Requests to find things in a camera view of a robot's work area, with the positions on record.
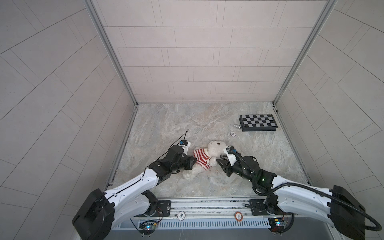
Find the red white striped sweater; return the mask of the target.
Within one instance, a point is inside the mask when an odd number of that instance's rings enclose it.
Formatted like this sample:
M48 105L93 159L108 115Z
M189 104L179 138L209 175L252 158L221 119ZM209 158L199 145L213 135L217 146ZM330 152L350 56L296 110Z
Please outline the red white striped sweater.
M209 161L211 159L208 156L206 149L196 149L193 151L194 157L197 159L197 164L200 165L205 171L211 168Z

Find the white teddy bear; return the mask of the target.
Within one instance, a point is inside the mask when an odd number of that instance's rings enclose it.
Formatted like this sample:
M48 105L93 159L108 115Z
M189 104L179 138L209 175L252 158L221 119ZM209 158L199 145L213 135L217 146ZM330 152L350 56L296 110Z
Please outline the white teddy bear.
M227 147L225 142L211 141L206 148L195 149L193 155L197 162L193 165L192 170L183 171L183 178L193 180L197 175L216 166L218 164L217 159L225 153Z

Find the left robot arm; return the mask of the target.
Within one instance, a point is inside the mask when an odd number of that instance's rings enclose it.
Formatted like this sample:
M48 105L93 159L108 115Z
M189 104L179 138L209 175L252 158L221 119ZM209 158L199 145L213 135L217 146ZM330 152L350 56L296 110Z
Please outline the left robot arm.
M92 191L72 220L82 240L103 240L112 228L138 216L152 215L158 199L151 189L167 180L172 173L192 170L197 162L186 154L188 147L174 145L163 159L152 162L130 181L105 192Z

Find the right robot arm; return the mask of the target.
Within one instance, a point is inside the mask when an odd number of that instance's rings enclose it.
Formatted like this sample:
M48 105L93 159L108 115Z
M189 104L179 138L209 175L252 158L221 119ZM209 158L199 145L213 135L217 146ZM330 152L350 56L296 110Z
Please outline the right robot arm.
M265 197L272 215L299 214L329 224L353 240L366 238L366 212L363 205L345 188L318 188L291 182L259 167L252 156L222 155L217 163L224 173L252 183L253 191Z

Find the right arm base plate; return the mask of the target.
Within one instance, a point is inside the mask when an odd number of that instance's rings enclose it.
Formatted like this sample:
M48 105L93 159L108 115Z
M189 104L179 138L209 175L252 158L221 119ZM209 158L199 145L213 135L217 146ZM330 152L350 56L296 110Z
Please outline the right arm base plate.
M282 216L288 214L283 212L276 203L267 200L249 200L248 203L244 204L244 207L250 209L253 216Z

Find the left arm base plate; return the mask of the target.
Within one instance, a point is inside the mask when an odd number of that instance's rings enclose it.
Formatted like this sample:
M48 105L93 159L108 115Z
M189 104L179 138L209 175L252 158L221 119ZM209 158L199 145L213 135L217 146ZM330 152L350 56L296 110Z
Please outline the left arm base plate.
M169 200L159 200L155 211L151 214L136 215L135 218L158 218L158 217L169 217L171 212L172 202Z

